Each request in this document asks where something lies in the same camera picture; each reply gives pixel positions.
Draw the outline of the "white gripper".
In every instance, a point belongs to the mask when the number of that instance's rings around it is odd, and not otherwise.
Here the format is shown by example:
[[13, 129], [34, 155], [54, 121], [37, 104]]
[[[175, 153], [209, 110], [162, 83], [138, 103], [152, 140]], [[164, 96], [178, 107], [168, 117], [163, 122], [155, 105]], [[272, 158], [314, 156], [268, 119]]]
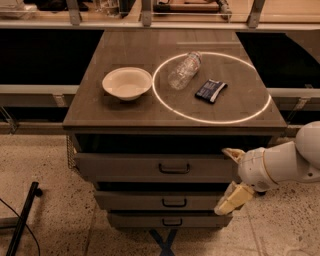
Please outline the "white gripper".
[[255, 191], [265, 192], [277, 187], [277, 183], [266, 170], [264, 148], [250, 150], [246, 153], [241, 149], [223, 148], [222, 152], [238, 164], [238, 175], [245, 184], [238, 184], [234, 181], [229, 184], [214, 208], [217, 215], [227, 215], [244, 205], [253, 198]]

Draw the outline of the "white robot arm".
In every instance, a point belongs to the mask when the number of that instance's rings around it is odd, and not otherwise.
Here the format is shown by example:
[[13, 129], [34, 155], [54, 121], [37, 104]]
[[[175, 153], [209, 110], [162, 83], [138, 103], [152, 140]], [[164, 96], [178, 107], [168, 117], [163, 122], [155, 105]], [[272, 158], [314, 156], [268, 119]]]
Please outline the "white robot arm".
[[282, 182], [319, 182], [320, 122], [304, 125], [294, 141], [247, 152], [232, 148], [222, 152], [238, 165], [241, 183], [230, 183], [214, 208], [217, 215], [231, 213], [251, 200], [255, 192], [275, 189]]

